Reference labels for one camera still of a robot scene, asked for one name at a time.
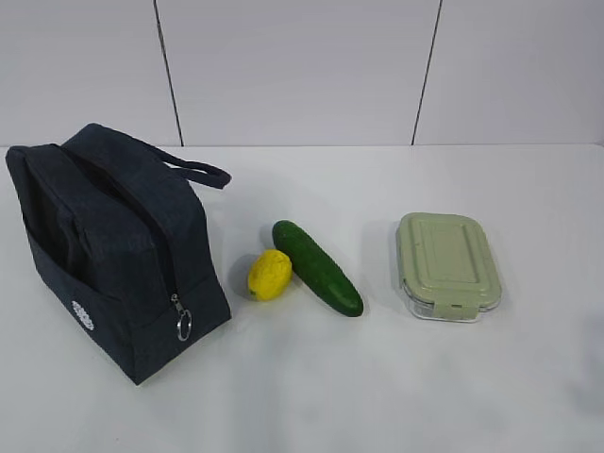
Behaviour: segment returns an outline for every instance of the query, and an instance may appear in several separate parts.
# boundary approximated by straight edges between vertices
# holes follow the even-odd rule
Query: cucumber
[[[275,247],[285,253],[294,272],[334,310],[361,316],[362,299],[334,260],[298,225],[280,220],[273,226]]]

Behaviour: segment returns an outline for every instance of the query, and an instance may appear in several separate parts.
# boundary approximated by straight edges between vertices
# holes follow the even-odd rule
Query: lemon
[[[278,250],[266,250],[250,269],[247,287],[258,300],[271,300],[283,293],[291,279],[290,258]]]

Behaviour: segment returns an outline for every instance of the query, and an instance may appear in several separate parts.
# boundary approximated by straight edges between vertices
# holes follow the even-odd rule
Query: bag handle
[[[166,153],[155,146],[147,145],[147,149],[151,150],[163,162],[178,167],[173,168],[172,170],[190,181],[216,189],[223,189],[231,180],[230,174],[218,167],[214,167],[207,163],[183,160],[172,154]]]

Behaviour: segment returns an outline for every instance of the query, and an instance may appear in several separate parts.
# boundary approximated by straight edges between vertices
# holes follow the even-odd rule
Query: glass food container
[[[417,317],[474,322],[501,298],[482,227],[453,214],[407,214],[396,232],[400,286]]]

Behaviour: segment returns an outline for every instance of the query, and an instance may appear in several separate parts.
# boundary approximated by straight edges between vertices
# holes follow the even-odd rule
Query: navy blue lunch bag
[[[43,281],[136,384],[230,319],[188,182],[229,174],[99,125],[7,165]]]

